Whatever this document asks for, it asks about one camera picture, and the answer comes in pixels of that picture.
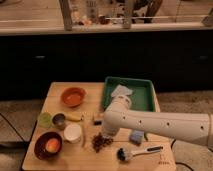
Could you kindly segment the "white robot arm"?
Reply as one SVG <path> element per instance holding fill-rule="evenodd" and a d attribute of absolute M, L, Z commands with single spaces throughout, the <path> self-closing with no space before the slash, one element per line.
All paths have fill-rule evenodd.
<path fill-rule="evenodd" d="M 213 115 L 131 110 L 124 95 L 113 98 L 102 120 L 102 134 L 114 137 L 121 128 L 144 131 L 213 149 Z"/>

